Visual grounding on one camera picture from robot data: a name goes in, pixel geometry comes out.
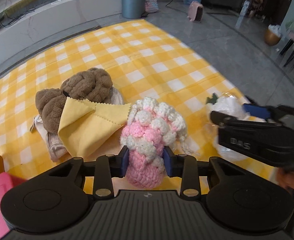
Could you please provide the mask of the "person's right hand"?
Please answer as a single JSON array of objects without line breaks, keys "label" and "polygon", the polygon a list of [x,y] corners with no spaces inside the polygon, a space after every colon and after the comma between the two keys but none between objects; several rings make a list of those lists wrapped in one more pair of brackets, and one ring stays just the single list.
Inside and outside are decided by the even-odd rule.
[{"label": "person's right hand", "polygon": [[282,168],[278,168],[276,172],[276,181],[282,188],[294,190],[294,172],[285,173]]}]

